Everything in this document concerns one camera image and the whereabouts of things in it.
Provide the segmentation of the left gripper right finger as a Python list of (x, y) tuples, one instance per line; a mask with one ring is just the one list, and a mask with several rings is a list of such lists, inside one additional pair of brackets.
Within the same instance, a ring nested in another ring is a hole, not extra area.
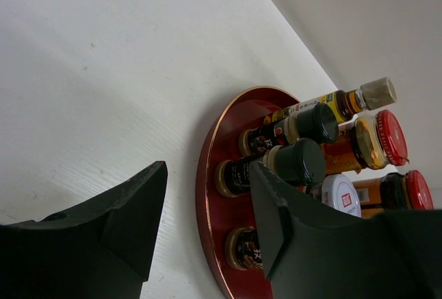
[(260, 162), (251, 196), (274, 298), (440, 298), (441, 212), (368, 220), (296, 190)]

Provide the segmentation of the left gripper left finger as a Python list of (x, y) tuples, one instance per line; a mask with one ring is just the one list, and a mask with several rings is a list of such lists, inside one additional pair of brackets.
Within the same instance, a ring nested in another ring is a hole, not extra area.
[(125, 182), (41, 221), (1, 227), (2, 298), (139, 298), (148, 280), (168, 170)]

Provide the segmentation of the small white lid jar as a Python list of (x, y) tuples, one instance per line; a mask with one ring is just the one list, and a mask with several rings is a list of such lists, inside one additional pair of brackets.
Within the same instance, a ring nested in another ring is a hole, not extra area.
[(302, 192), (342, 213), (362, 217), (358, 193), (345, 175), (328, 175), (319, 184), (302, 187)]

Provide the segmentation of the small black cap bottle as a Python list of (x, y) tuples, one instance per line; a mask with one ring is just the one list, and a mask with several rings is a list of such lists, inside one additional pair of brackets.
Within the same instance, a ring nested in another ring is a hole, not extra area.
[(253, 227), (231, 230), (224, 242), (224, 253), (227, 263), (233, 269), (262, 270), (258, 232)]
[(238, 139), (241, 155), (246, 157), (275, 146), (295, 144), (309, 138), (318, 144), (334, 143), (338, 138), (338, 122), (332, 109), (322, 103), (295, 112), (276, 122), (243, 131)]
[(256, 155), (220, 162), (214, 172), (215, 187), (225, 197), (238, 197), (251, 191), (251, 163), (261, 162), (293, 186), (315, 186), (326, 177), (325, 156), (312, 139), (302, 138), (289, 146), (275, 146)]

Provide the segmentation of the red lid sauce jar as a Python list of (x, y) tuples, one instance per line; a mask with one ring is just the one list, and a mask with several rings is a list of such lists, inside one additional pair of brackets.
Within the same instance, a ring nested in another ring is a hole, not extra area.
[(353, 185), (365, 219), (384, 211), (434, 209), (430, 189), (418, 170), (404, 175), (388, 173), (380, 178), (355, 181)]

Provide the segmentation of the small red lid jar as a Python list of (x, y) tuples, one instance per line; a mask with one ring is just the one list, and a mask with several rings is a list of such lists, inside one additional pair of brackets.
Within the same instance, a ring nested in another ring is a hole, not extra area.
[(364, 169), (381, 170), (388, 165), (404, 166), (408, 160), (407, 142), (395, 114), (382, 110), (361, 115), (338, 126), (338, 139), (322, 144), (326, 174)]

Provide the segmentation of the yellow label brown bottle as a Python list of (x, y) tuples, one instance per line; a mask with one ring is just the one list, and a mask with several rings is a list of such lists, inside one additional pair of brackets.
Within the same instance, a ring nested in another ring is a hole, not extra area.
[(336, 90), (332, 93), (274, 111), (263, 119), (263, 124), (267, 125), (280, 121), (293, 113), (313, 108), (316, 104), (328, 105), (335, 115), (338, 124), (343, 124), (352, 120), (359, 113), (389, 106), (396, 103), (396, 100), (396, 91), (391, 79), (384, 77), (362, 84), (359, 88), (351, 91)]

